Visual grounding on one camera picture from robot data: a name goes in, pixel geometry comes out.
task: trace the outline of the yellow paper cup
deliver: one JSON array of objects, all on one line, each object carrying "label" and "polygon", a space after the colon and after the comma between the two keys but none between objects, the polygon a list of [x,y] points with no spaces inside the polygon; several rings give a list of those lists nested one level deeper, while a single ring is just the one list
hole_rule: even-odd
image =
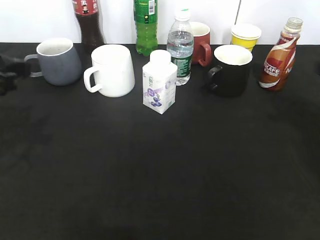
[{"label": "yellow paper cup", "polygon": [[252,52],[261,37],[262,31],[252,24],[239,23],[231,28],[231,34],[232,44],[242,46]]}]

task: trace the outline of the milk carton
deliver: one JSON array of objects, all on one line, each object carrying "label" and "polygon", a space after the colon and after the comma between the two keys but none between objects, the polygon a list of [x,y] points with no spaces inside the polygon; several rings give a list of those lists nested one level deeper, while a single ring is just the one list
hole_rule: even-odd
[{"label": "milk carton", "polygon": [[168,51],[155,50],[142,71],[143,104],[163,114],[176,101],[178,67],[171,62]]}]

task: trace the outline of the green bottle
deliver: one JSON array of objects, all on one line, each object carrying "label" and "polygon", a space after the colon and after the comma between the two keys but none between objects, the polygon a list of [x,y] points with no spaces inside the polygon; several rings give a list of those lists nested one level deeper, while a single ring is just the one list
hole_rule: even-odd
[{"label": "green bottle", "polygon": [[134,0],[136,51],[144,56],[158,49],[158,0]]}]

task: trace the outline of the mug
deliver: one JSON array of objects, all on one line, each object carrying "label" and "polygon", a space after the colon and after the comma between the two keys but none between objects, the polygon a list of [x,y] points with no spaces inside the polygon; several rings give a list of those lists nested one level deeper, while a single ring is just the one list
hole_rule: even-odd
[{"label": "mug", "polygon": [[218,96],[240,96],[247,87],[252,59],[252,53],[242,46],[217,47],[212,68],[205,76],[206,86]]},{"label": "mug", "polygon": [[[90,93],[98,92],[110,98],[127,95],[135,86],[135,74],[128,48],[108,44],[96,48],[92,54],[92,67],[84,72],[84,85]],[[91,87],[90,76],[95,86]]]},{"label": "mug", "polygon": [[212,61],[210,27],[197,21],[191,21],[190,25],[194,38],[192,64],[200,64],[201,66],[206,67]]},{"label": "mug", "polygon": [[56,86],[74,83],[82,75],[82,65],[74,43],[67,38],[51,38],[36,47],[37,54],[24,58],[38,59],[41,72],[32,72],[31,77],[44,76],[45,80]]}]

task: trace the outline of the black mug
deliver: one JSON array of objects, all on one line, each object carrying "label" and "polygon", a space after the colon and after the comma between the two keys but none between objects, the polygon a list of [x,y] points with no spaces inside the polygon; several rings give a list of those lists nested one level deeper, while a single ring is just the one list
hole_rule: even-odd
[{"label": "black mug", "polygon": [[252,53],[238,45],[215,49],[210,70],[205,73],[206,87],[222,97],[237,97],[247,88]]}]

